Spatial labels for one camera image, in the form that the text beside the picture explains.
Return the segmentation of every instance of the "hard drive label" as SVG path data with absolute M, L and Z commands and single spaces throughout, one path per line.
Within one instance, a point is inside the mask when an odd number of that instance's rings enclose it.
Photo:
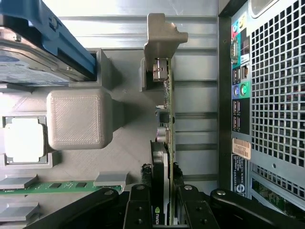
M 245 159 L 251 159 L 251 144 L 241 139 L 232 139 L 232 152 Z
M 247 161 L 232 154 L 232 191 L 247 196 Z
M 30 67 L 28 63 L 11 56 L 0 56 L 0 81 L 22 86 L 60 86 L 69 85 L 62 79 L 43 69 Z

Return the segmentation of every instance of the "barcode sticker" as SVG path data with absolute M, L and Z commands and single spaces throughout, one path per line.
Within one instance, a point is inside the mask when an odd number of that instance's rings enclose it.
M 232 139 L 232 152 L 247 160 L 251 159 L 251 144 L 249 142 L 233 138 Z

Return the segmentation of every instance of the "green circuit board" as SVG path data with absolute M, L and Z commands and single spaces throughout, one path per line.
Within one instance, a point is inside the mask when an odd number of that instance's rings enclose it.
M 93 185 L 93 181 L 54 181 L 54 182 L 36 182 L 24 189 L 4 189 L 0 190 L 1 195 L 29 195 L 46 193 L 77 193 L 94 192 L 100 188 Z M 121 186 L 107 186 L 121 193 Z
M 305 222 L 305 211 L 290 203 L 288 200 L 274 193 L 254 179 L 252 179 L 252 188 L 265 200 L 273 204 L 289 217 Z

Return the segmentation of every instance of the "hard drive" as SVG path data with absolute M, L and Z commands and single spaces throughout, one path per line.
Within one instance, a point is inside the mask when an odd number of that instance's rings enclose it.
M 42 0 L 0 1 L 0 83 L 96 81 L 96 60 Z

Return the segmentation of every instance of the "ventilation grille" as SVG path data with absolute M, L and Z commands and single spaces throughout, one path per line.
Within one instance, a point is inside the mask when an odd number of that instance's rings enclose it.
M 287 190 L 288 192 L 291 192 L 292 194 L 305 200 L 305 196 L 304 196 L 305 190 L 303 187 L 300 187 L 259 166 L 253 166 L 253 171 L 256 172 L 257 174 L 259 174 L 260 176 L 266 178 L 267 180 L 270 180 L 272 183 L 282 187 L 283 189 Z
M 305 0 L 251 34 L 252 149 L 304 167 Z

